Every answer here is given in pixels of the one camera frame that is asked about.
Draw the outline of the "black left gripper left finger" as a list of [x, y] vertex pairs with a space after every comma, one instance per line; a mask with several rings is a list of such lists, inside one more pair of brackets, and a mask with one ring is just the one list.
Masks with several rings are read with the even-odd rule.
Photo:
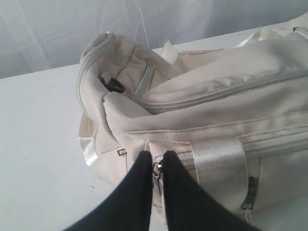
[[152, 156], [148, 151], [142, 151], [115, 190], [92, 212], [72, 225], [72, 230], [148, 231], [152, 198]]

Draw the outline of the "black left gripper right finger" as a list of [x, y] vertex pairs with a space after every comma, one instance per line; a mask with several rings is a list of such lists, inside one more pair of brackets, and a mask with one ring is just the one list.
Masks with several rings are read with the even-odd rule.
[[170, 231], [257, 231], [205, 192], [174, 151], [163, 156], [163, 187]]

